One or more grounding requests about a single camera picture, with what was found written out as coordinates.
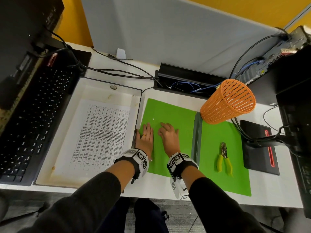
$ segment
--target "desk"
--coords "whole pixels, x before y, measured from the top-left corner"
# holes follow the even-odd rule
[[[120,62],[111,60],[94,52],[90,47],[76,44],[70,45],[77,50],[92,52],[90,67],[101,69],[120,69],[140,75],[145,75],[142,71],[135,69],[134,67],[121,64]],[[150,65],[143,62],[131,61],[130,63],[143,68],[152,75],[154,75],[155,70],[159,69],[159,66]],[[153,86],[153,81],[148,79],[115,77],[101,74],[92,70],[87,71],[86,77],[122,84],[138,89],[146,89]],[[205,102],[203,99],[149,89],[142,94],[142,109],[140,113],[143,113],[148,98],[153,98],[194,111],[199,111],[202,104]],[[240,116],[238,119],[245,119],[251,122],[265,125],[262,119],[262,115],[269,108],[269,106],[257,104],[253,112]],[[278,109],[269,111],[266,115],[266,119],[275,128],[282,126]],[[280,169],[280,176],[250,170],[249,178],[252,196],[249,197],[231,192],[227,192],[227,194],[235,199],[239,204],[302,208],[301,197],[298,191],[297,181],[289,151],[284,146],[276,146],[275,150]],[[16,186],[4,184],[0,184],[0,188],[63,193],[73,193],[76,190],[74,188],[51,186]],[[169,178],[152,173],[147,173],[144,178],[136,180],[133,185],[128,184],[125,188],[123,196],[176,200],[169,183]]]

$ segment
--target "person's leg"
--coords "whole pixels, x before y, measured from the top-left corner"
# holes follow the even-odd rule
[[[139,198],[134,206],[135,233],[168,233],[161,210],[150,199]]]
[[[125,219],[130,207],[129,197],[120,197],[107,217],[99,227],[97,233],[114,232],[124,233]]]

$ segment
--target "person's left hand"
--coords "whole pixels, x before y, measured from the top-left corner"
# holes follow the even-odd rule
[[[153,150],[153,128],[150,127],[150,123],[144,124],[142,137],[140,137],[139,130],[136,129],[136,149],[141,149],[146,153],[149,160],[151,160],[151,153]]]

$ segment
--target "black keyboard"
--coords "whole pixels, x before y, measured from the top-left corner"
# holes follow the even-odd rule
[[[75,73],[41,67],[0,137],[0,183],[31,185]]]

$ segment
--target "black sleeve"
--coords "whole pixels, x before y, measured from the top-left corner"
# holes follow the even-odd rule
[[[94,233],[120,194],[118,178],[110,172],[99,173],[19,233]]]
[[[265,232],[251,214],[206,177],[192,183],[189,198],[205,230],[213,227],[217,232]]]

